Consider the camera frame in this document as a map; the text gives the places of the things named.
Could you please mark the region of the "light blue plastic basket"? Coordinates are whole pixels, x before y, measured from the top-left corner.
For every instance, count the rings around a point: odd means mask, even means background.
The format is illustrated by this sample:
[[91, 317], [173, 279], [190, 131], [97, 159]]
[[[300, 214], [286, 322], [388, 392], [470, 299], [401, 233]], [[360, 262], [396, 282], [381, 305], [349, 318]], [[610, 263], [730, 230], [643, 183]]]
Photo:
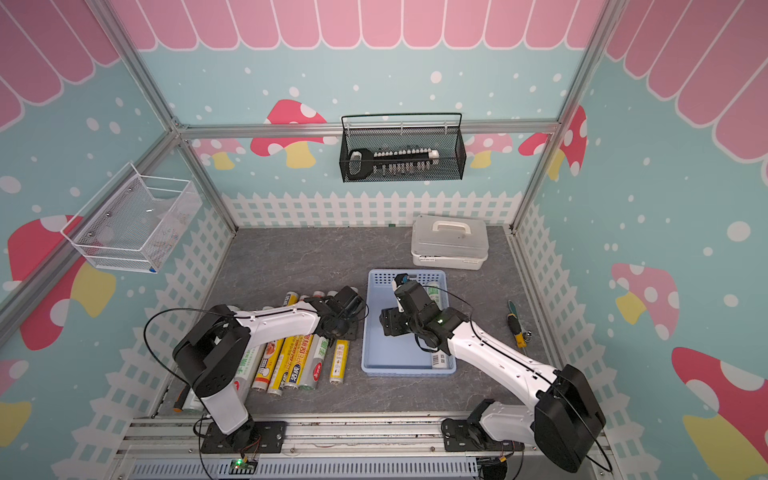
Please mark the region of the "light blue plastic basket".
[[387, 377], [440, 377], [454, 374], [457, 362], [452, 356], [448, 355], [448, 369], [433, 369], [432, 353], [422, 351], [412, 334], [397, 337], [384, 335], [379, 315], [383, 309], [397, 307], [392, 279], [400, 273], [407, 273], [410, 279], [418, 281], [425, 290], [428, 283], [436, 282], [441, 290], [443, 309], [449, 306], [446, 274], [442, 270], [371, 270], [367, 281], [366, 300], [369, 313], [363, 332], [362, 370], [369, 376]]

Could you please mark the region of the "yellow red plastic wrap roll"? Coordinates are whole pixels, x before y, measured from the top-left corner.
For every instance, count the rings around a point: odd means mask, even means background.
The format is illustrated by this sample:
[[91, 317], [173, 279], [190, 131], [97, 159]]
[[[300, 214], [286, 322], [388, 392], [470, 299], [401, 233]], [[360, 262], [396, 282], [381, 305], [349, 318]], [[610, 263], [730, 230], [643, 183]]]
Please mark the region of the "yellow red plastic wrap roll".
[[350, 342], [348, 340], [337, 340], [335, 342], [332, 361], [330, 365], [329, 382], [337, 385], [342, 384], [346, 374]]

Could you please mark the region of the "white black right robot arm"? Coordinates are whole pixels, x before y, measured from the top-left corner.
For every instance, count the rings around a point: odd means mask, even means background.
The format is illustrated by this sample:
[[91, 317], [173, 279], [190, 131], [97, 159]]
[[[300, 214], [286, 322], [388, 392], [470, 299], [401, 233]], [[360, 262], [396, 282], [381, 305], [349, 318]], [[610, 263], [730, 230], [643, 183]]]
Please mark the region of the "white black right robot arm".
[[571, 364], [558, 369], [513, 350], [463, 312], [439, 308], [407, 274], [398, 274], [392, 285], [398, 306], [380, 315], [385, 335], [412, 334], [423, 350], [474, 366], [526, 406], [522, 414], [495, 400], [481, 403], [468, 420], [475, 437], [534, 445], [562, 470], [577, 472], [606, 426], [585, 374]]

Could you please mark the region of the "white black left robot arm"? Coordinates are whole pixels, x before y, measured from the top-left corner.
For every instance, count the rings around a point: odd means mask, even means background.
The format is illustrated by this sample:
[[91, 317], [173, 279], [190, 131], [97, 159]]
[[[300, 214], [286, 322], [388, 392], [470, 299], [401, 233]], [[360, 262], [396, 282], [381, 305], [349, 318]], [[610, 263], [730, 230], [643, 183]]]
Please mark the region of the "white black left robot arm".
[[365, 311], [365, 301], [350, 287], [334, 296], [310, 297], [270, 310], [216, 306], [176, 345], [172, 358], [218, 430], [231, 436], [248, 430], [252, 423], [235, 385], [247, 350], [297, 335], [348, 339]]

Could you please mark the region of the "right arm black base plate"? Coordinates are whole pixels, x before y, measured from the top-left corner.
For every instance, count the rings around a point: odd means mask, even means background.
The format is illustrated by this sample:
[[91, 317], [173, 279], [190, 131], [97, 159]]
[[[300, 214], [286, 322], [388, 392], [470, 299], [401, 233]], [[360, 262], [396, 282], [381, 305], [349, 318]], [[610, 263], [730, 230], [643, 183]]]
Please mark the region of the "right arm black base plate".
[[524, 445], [515, 441], [496, 441], [490, 438], [479, 425], [466, 419], [445, 418], [441, 422], [444, 449], [447, 452], [499, 452], [511, 454], [524, 450]]

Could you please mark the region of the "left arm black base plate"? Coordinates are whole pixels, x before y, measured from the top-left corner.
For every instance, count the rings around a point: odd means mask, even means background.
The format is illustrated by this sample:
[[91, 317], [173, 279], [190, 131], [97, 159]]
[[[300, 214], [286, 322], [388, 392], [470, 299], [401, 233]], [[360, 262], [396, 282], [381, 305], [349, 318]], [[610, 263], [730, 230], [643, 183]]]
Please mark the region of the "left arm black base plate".
[[272, 454], [280, 453], [286, 437], [284, 421], [247, 421], [233, 433], [224, 434], [215, 423], [205, 432], [201, 452], [204, 454]]

